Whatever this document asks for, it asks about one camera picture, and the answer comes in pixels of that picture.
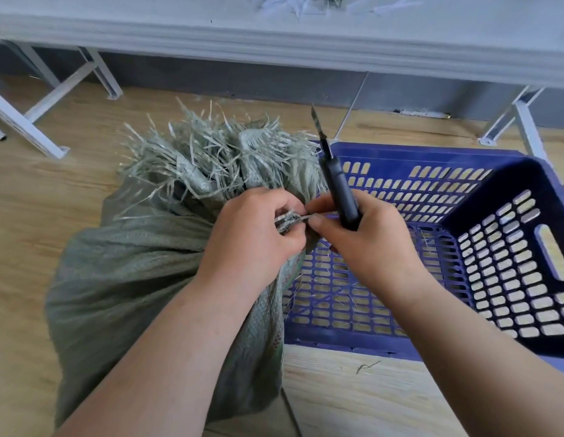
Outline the person's right forearm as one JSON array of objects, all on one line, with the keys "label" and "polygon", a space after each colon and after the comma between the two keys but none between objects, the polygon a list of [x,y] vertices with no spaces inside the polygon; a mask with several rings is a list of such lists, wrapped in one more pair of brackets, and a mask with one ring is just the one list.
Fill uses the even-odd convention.
[{"label": "person's right forearm", "polygon": [[427,272],[375,288],[470,437],[564,437],[564,373]]}]

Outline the pile of white plastic scraps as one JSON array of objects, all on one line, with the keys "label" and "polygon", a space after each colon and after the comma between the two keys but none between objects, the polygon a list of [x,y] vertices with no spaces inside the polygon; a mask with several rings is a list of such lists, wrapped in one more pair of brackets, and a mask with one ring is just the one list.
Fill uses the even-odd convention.
[{"label": "pile of white plastic scraps", "polygon": [[274,14],[289,12],[298,20],[306,15],[373,14],[382,16],[409,7],[421,6],[423,0],[396,0],[380,5],[379,0],[250,0],[258,12]]}]

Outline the blue plastic perforated basket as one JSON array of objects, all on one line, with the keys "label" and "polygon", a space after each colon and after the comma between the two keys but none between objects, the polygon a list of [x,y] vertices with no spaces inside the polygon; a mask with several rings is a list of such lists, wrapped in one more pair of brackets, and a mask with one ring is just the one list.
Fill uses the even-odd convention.
[{"label": "blue plastic perforated basket", "polygon": [[[348,184],[393,204],[426,269],[564,372],[564,187],[518,151],[339,142]],[[421,360],[390,310],[320,241],[283,297],[284,342]]]}]

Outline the white metal table leg frame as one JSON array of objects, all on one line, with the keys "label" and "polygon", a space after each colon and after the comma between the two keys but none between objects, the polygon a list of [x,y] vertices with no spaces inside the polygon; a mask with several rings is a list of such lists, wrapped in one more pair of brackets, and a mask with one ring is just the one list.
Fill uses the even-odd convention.
[{"label": "white metal table leg frame", "polygon": [[108,93],[109,100],[118,100],[123,94],[118,81],[104,62],[96,48],[77,46],[84,63],[65,80],[60,81],[55,73],[39,56],[32,44],[28,42],[3,41],[3,43],[39,75],[52,90],[33,105],[26,113],[19,112],[6,98],[0,94],[0,120],[8,124],[36,149],[47,157],[60,160],[69,147],[55,144],[36,126],[38,119],[50,111],[60,100],[69,94],[90,74],[94,74]]},{"label": "white metal table leg frame", "polygon": [[535,124],[530,110],[532,103],[543,93],[544,87],[518,86],[511,93],[509,100],[501,106],[493,118],[475,138],[480,147],[495,148],[501,136],[512,126],[517,127],[520,139],[524,144],[525,153],[529,156],[546,161],[551,167],[552,162],[546,152],[540,131]]}]

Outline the person's right hand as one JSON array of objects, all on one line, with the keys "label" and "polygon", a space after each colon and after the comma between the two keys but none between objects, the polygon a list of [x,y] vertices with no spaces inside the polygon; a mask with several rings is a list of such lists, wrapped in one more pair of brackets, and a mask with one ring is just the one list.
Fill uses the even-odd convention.
[{"label": "person's right hand", "polygon": [[[338,252],[358,281],[387,307],[412,301],[433,280],[418,257],[408,227],[394,205],[353,190],[362,220],[352,231],[352,252]],[[329,193],[306,205],[307,212],[336,211]]]}]

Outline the black utility knife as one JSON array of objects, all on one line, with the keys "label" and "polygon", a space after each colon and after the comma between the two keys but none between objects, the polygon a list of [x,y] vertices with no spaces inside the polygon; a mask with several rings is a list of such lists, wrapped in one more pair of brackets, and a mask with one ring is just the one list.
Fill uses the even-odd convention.
[{"label": "black utility knife", "polygon": [[311,115],[319,136],[322,154],[319,156],[319,166],[327,183],[331,197],[335,204],[340,223],[349,231],[357,231],[362,220],[362,213],[345,177],[340,159],[333,154],[328,137],[322,130],[315,107],[311,106]]}]

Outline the person's left forearm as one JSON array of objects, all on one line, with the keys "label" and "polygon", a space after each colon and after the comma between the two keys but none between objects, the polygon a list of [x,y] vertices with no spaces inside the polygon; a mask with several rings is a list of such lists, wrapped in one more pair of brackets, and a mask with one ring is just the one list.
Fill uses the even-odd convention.
[{"label": "person's left forearm", "polygon": [[220,370],[267,280],[197,277],[53,437],[200,437]]}]

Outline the thin white rod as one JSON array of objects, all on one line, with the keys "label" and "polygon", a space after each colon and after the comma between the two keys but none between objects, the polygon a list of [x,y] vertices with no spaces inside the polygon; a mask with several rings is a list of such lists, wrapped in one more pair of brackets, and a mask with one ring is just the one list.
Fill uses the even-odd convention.
[{"label": "thin white rod", "polygon": [[361,94],[361,92],[362,92],[362,90],[363,90],[363,88],[364,88],[364,86],[365,86],[365,83],[366,83],[366,80],[367,80],[368,77],[369,77],[369,74],[370,74],[370,72],[365,72],[365,74],[364,74],[364,76],[363,76],[363,78],[362,78],[362,80],[361,80],[361,82],[360,82],[360,84],[359,84],[358,90],[356,91],[356,93],[355,93],[353,99],[351,100],[351,103],[350,103],[350,105],[349,105],[349,107],[348,107],[348,109],[347,109],[347,111],[346,111],[346,113],[345,113],[345,115],[344,115],[344,118],[342,119],[341,124],[339,125],[339,127],[338,127],[338,129],[337,129],[337,131],[336,131],[336,133],[335,133],[335,136],[334,136],[334,138],[333,138],[334,141],[339,141],[339,140],[340,140],[341,132],[342,132],[344,126],[346,125],[346,123],[347,123],[347,121],[348,121],[348,119],[349,119],[349,117],[350,117],[350,114],[351,114],[351,112],[352,112],[354,106],[355,106],[356,103],[357,103],[357,100],[358,100],[358,98],[359,98],[359,96],[360,96],[360,94]]}]

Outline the green woven sack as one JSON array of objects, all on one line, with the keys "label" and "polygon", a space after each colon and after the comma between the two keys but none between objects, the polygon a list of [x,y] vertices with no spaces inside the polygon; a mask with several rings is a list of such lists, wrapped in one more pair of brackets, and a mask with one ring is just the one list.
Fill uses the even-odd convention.
[{"label": "green woven sack", "polygon": [[100,225],[74,235],[46,295],[62,380],[59,428],[195,276],[223,205],[255,187],[307,203],[326,190],[319,144],[267,115],[184,119],[140,134],[129,124],[130,162],[103,201]]}]

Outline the person's left hand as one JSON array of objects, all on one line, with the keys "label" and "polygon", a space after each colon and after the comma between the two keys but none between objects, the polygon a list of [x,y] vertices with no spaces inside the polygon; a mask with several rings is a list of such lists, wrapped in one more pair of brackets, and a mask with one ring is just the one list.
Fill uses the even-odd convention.
[{"label": "person's left hand", "polygon": [[275,219],[284,212],[305,215],[304,204],[284,189],[253,188],[222,208],[205,248],[195,284],[231,289],[253,301],[288,259],[277,259]]}]

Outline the white pen-shaped stick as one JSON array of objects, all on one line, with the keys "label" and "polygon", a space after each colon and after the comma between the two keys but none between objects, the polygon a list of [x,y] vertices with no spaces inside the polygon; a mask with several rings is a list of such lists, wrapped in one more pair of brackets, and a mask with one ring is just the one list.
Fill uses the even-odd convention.
[{"label": "white pen-shaped stick", "polygon": [[433,110],[426,110],[426,109],[394,109],[393,113],[397,113],[402,116],[408,117],[425,117],[425,118],[432,118],[432,119],[450,119],[452,116],[446,112],[437,112]]}]

